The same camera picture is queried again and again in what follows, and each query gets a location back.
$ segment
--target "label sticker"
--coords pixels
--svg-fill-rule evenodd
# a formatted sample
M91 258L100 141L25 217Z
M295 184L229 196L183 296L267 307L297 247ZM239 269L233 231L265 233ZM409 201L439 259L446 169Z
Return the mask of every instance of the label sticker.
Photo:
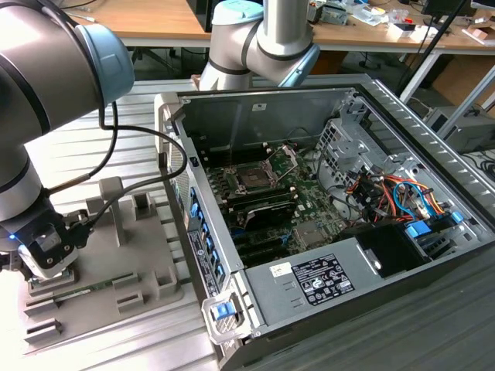
M273 277L280 277L283 276L284 274L289 274L291 273L291 264L290 262L285 262L282 264L278 265L272 265L270 267L271 274L273 274Z
M334 254L295 265L292 272L311 305L322 304L354 290Z
M253 104L253 112L266 110L266 103Z
M218 288L217 282L215 281L215 277L211 272L211 267L209 263L208 254L205 254L203 249L203 243L201 242L200 234L197 232L189 232L188 233L189 241L191 243L191 247L193 248L194 255L196 261L198 262L198 266L201 270L201 277L203 279L203 284L205 288L208 290L208 294L210 297L217 295L220 290Z

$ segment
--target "table leg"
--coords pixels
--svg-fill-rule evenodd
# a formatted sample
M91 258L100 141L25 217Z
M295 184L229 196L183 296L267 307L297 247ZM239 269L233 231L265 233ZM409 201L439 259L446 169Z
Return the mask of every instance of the table leg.
M440 57L440 55L441 55L440 52L433 51L426 58L425 62L419 68L418 72L412 77L411 81L409 81L409 84L406 86L406 88L401 94L401 100L404 103L407 103L409 98L412 97L412 94L416 91L416 89L418 89L419 84L423 81L423 79L426 77L428 72L430 72L432 67L435 65L437 59Z
M490 111L495 106L495 91L481 105L484 110Z
M456 121L459 120L476 102L478 97L483 94L488 88L491 87L492 83L495 81L495 66L492 67L490 71L486 74L486 76L476 85L476 87L471 91L471 94L467 96L467 98L459 105L456 111L449 117L446 123L442 126L442 129L439 131L440 138L446 137L450 134L452 128L456 124Z

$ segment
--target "wire bundle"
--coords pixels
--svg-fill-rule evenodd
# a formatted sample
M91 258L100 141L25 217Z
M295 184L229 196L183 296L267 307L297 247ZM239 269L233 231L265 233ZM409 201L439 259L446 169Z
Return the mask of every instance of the wire bundle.
M81 54L81 56L86 60L88 67L90 67L91 79L93 80L93 84L95 86L95 91L97 93L99 126L102 130L112 131L112 139L111 139L111 144L110 144L110 147L108 149L108 152L104 156L101 163L95 169L93 169L91 172L87 173L86 175L82 175L80 177L72 179L69 182L65 182L64 184L53 187L52 189L47 189L46 194L48 196L50 196L56 192L63 191L64 189L68 189L70 187L77 186L78 184L81 184L82 182L90 179L92 176L96 175L100 170L102 170L102 168L104 166L106 166L106 164L108 163L108 161L110 160L110 158L114 152L118 132L121 130L138 131L138 132L142 132L142 133L146 133L146 134L155 135L155 136L161 138L162 140L168 141L174 147L176 147L183 158L181 166L177 170L175 170L174 172L170 172L170 173L165 174L165 175L161 175L161 176L158 176L155 178L151 178L151 179L147 179L147 180L144 180L141 182L137 182L133 185L130 185L128 187L123 188L117 195L110 198L101 207L101 209L98 211L96 216L91 218L91 220L88 222L88 225L90 225L92 227L104 215L105 211L114 202L118 201L120 198L125 196L130 191L133 191L134 189L141 188L144 186L149 186L151 184L155 184L158 182L164 182L166 180L172 179L172 178L178 176L179 174L181 174L186 169L186 166L187 166L187 154L177 141L173 140L171 137L169 137L166 134L163 134L162 132L154 131L152 129L143 128L143 127L139 127L139 126L119 125L118 124L118 109L117 109L117 103L116 102L113 102L111 104L112 112L113 112L113 116L114 116L114 124L113 125L106 125L104 123L105 104L104 104L103 90L101 89L101 83L100 83L100 80L98 78L96 68L92 62L92 59L91 59L90 55L88 54L88 52L85 50L81 41L77 38L76 33L74 32L74 27L77 25L77 22L70 19L67 16L67 14L62 12L59 8L57 8L49 0L38 0L38 1L43 5L42 12L44 14L48 15L58 26L60 26L65 31L67 36L69 36L71 38L71 40L73 41L74 46L79 50L79 53Z
M495 158L488 156L485 151L481 151L480 155L464 154L463 156L474 162L478 170L484 172L488 179L495 182ZM478 161L471 156L477 157L481 162L478 164Z
M380 177L380 182L373 182L371 178ZM411 206L415 204L412 203L410 196L411 191L415 191L418 197L421 199L423 206L430 216L442 215L444 210L438 204L435 196L432 193L432 189L428 186L416 182L414 179L403 179L396 175L359 175L356 182L346 190L347 195L356 195L362 193L358 187L364 186L368 183L373 189L378 189L381 191L381 198L376 207L378 198L376 197L376 192L374 193L374 199L367 204L368 210L374 213L373 221L376 223L380 219L395 219L400 222L414 221L417 219L422 219L422 215L417 215Z

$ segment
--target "metal frame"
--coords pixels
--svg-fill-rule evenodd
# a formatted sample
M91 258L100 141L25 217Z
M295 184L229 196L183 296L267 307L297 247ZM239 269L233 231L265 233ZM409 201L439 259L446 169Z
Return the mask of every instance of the metal frame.
M447 135L454 125L456 124L457 120L459 120L476 102L476 99L483 94L489 87L491 87L492 83L495 81L495 66L491 68L490 71L485 75L485 77L476 85L476 87L471 91L471 93L467 96L467 98L459 105L459 107L456 109L456 112L454 112L449 119L447 120L446 123L442 126L441 134L442 136Z
M466 210L466 215L476 214L480 218L482 225L486 226L488 230L495 228L495 222L493 215L490 215L483 206L475 199L475 195L465 190L466 183L457 179L454 175L449 174L446 169L447 165L450 165L452 160L463 169L464 172L471 173L471 169L465 162L454 152L449 151L445 143L441 141L433 132L427 129L420 120L407 109L402 102L399 101L392 92L387 90L377 81L362 84L348 84L344 80L339 80L336 77L336 84L331 86L336 87L353 87L360 95L366 98L368 107L374 112L377 117L377 121L380 121L385 127L391 129L393 133L398 136L398 139L409 149L414 148L413 154L418 156L427 167L434 169L437 174L436 178L442 183L446 183L449 189L449 195L452 199L462 200L461 203L465 203L470 211ZM250 94L272 94L277 89L267 89L249 92ZM187 93L183 95L183 98L189 100L190 97L197 96L201 93ZM246 94L241 92L229 92L228 95ZM438 153L437 147L442 153L447 155L436 158ZM422 152L423 148L427 148L430 153L425 154ZM391 279L390 283L376 291L373 295L363 294L360 297L353 298L350 301L341 303L338 307L332 308L331 315L328 316L328 311L322 311L317 313L311 311L309 316L296 315L292 322L280 322L276 325L270 325L269 328L264 326L257 327L256 336L259 339L253 342L249 342L238 349L230 356L226 356L220 362L220 365L225 369L236 369L239 366L243 366L246 363L252 362L253 354L256 356L266 356L271 352L277 352L284 349L287 346L293 345L297 341L304 339L309 335L322 330L325 327L332 327L341 321L358 316L366 311L369 311L383 302L389 301L392 298L407 294L411 288L423 287L432 283L441 276L449 273L454 267L459 266L463 262L473 258L480 251L485 250L493 246L493 243L487 243L477 248L468 249L461 254L452 255L450 257L444 257L441 261L436 261L428 266L426 270L420 270L406 274L404 277L396 277Z
M163 47L198 47L198 48L209 48L209 39L151 39L151 38L140 38L140 37L122 37L122 42L126 46L147 46L155 48ZM350 45L350 44L326 44L326 43L316 43L321 50L325 51L347 51L347 52L376 52L376 53L416 53L418 52L418 47L416 45L411 47L393 47L393 46L372 46L372 45ZM435 62L443 54L453 54L453 55L475 55L475 56L495 56L495 49L444 49L439 46L437 49L433 50L428 56L423 66L419 71L412 77L411 81L405 88L404 92L401 94L401 100L405 103L408 102L412 94L418 89L419 84L425 79L426 75L435 65ZM490 105L495 100L495 94L491 100L488 100L487 106Z

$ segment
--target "blue cable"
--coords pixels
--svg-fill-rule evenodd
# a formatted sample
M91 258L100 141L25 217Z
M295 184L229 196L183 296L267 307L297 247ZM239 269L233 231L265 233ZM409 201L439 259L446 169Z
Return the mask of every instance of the blue cable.
M288 243L288 239L291 238L291 235L292 231L280 237L282 239L282 245L286 245Z
M423 195L423 192L420 190L420 188L416 185L416 184L412 184L410 182L401 182L401 183L398 183L395 188L394 188L394 201L395 203L397 204L398 208L401 209L402 211L406 212L407 214L409 214L410 216L412 216L412 219L413 220L416 220L416 217L415 215L413 214L413 212L410 210L410 209L406 209L404 208L401 203L399 202L398 200L398 195L397 195L397 192L398 192L398 187L401 185L401 184L407 184L408 186L411 186L411 188L415 189L416 192L419 194L419 197L421 198L421 201L423 202L423 205L425 205L425 208L426 208L426 211L428 212L429 215L431 216L436 216L438 215L436 213L436 211L428 204L428 202L426 201L425 199L425 196Z

